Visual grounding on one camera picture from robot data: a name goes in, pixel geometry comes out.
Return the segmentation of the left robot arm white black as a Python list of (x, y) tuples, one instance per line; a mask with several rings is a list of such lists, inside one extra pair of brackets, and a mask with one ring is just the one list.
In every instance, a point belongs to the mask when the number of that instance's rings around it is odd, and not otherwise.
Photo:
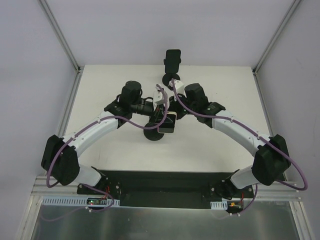
[(125, 123), (144, 131), (147, 139), (157, 141), (164, 134), (173, 133), (177, 114), (169, 111), (169, 98), (165, 90), (156, 86), (152, 97), (142, 97), (142, 86), (137, 81), (128, 81), (121, 93), (87, 126), (63, 137), (52, 135), (46, 143), (41, 167), (46, 170), (46, 185), (67, 186), (73, 182), (88, 185), (90, 191), (99, 195), (105, 191), (102, 173), (95, 167), (81, 165), (79, 157), (104, 135)]

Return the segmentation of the black smartphone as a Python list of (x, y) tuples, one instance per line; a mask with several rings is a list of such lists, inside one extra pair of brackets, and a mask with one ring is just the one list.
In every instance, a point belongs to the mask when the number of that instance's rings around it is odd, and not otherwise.
[(181, 50), (168, 49), (163, 60), (166, 74), (176, 74), (179, 71), (181, 63)]

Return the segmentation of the black phone cream case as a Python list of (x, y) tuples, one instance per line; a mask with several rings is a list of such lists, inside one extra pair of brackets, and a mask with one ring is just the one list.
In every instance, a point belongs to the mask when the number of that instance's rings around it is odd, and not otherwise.
[(157, 128), (160, 134), (173, 134), (177, 120), (177, 113), (169, 111), (166, 115), (164, 122)]

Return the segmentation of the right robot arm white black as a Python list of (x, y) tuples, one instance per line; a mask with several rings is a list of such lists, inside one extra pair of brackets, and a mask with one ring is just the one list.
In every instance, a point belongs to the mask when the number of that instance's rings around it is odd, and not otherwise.
[(198, 83), (184, 86), (180, 80), (172, 79), (168, 88), (174, 93), (170, 105), (176, 107), (178, 113), (195, 116), (200, 123), (227, 135), (253, 156), (251, 165), (234, 171), (213, 186), (219, 197), (230, 200), (241, 194), (245, 187), (270, 186), (292, 165), (281, 135), (261, 134), (246, 126), (221, 104), (208, 101)]

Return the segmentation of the black phone stand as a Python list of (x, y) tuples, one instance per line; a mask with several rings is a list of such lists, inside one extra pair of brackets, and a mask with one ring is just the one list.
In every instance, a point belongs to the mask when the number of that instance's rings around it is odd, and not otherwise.
[(162, 83), (168, 87), (169, 86), (169, 82), (171, 79), (176, 79), (176, 80), (180, 80), (180, 76), (178, 75), (178, 73), (165, 73), (164, 76), (162, 77)]
[[(154, 127), (158, 124), (158, 122), (151, 122), (149, 121), (144, 127), (148, 128), (148, 127)], [(153, 128), (153, 129), (144, 129), (143, 130), (143, 134), (144, 136), (150, 140), (150, 141), (159, 141), (164, 137), (164, 133), (159, 133), (157, 128)]]

